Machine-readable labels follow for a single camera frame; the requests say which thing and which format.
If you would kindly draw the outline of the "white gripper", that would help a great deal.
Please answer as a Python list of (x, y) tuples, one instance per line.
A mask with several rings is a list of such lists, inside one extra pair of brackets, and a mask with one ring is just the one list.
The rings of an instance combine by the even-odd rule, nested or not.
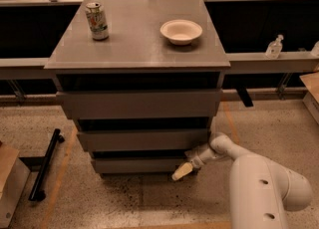
[(216, 158), (216, 154), (208, 144), (199, 145), (186, 153), (186, 160), (171, 176), (174, 181), (178, 181), (190, 174), (193, 168), (199, 169), (206, 165), (208, 162)]

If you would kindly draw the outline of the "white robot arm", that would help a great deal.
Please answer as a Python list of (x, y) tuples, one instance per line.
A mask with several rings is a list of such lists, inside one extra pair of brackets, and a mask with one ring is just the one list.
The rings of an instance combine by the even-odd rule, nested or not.
[(172, 175), (179, 180), (214, 160), (232, 159), (229, 176), (231, 229), (288, 229), (286, 213), (305, 209), (313, 191), (308, 179), (218, 132), (186, 153)]

